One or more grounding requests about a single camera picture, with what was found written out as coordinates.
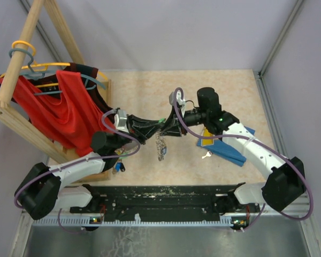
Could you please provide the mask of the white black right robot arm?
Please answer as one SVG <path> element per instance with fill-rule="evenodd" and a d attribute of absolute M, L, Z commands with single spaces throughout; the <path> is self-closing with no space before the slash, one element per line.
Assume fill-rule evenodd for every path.
<path fill-rule="evenodd" d="M 306 192 L 304 165 L 299 158 L 288 159 L 257 140 L 233 114 L 222 109 L 213 88 L 199 89 L 197 100 L 197 108 L 186 110 L 182 89 L 172 92 L 169 96 L 172 111 L 166 129 L 174 129 L 180 137 L 189 127 L 204 125 L 210 133 L 208 139 L 220 139 L 236 149 L 266 180 L 239 186 L 228 199 L 233 211 L 242 211 L 249 203 L 267 204 L 283 211 Z"/>

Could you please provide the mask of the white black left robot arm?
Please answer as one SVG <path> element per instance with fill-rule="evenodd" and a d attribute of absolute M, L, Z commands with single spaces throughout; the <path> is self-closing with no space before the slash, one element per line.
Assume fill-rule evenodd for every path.
<path fill-rule="evenodd" d="M 14 204 L 34 220 L 64 208 L 80 207 L 91 213 L 97 211 L 101 200 L 90 186 L 70 185 L 84 177 L 105 172 L 120 159 L 135 155 L 165 124 L 164 119 L 146 120 L 119 113 L 114 116 L 123 120 L 123 129 L 109 126 L 103 117 L 105 130 L 96 131 L 91 136 L 88 154 L 50 167 L 44 163 L 35 164 L 17 188 Z"/>

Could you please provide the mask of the steel key ring disc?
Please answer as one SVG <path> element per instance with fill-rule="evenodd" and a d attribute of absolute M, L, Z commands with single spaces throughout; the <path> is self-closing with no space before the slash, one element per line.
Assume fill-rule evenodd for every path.
<path fill-rule="evenodd" d="M 162 155 L 162 149 L 164 147 L 167 148 L 167 144 L 165 142 L 165 139 L 160 135 L 160 131 L 156 132 L 155 138 L 156 138 L 156 147 L 157 147 L 158 160 L 159 161 L 163 161 L 165 155 Z"/>

